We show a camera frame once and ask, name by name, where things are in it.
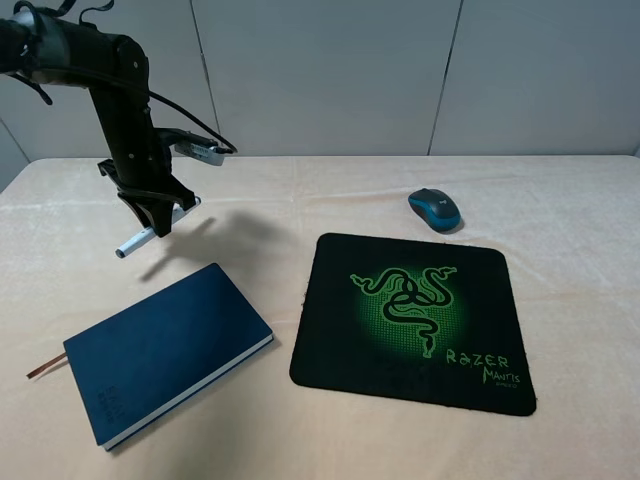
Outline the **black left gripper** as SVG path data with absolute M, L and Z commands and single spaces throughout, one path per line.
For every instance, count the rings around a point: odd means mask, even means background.
M 98 163 L 102 176 L 116 186 L 118 198 L 133 212 L 143 228 L 158 237 L 171 232 L 173 210 L 194 206 L 194 193 L 172 174 L 170 147 L 189 140 L 191 133 L 176 128 L 155 128 L 141 153 L 130 153 Z

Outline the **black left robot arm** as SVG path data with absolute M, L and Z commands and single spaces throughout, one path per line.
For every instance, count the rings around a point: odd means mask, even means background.
M 153 124 L 148 59 L 126 35 L 63 20 L 70 7 L 16 2 L 1 22 L 1 72 L 36 91 L 45 84 L 88 90 L 111 153 L 101 174 L 141 225 L 164 237 L 174 207 L 193 207 L 195 195 L 172 174 L 168 130 Z

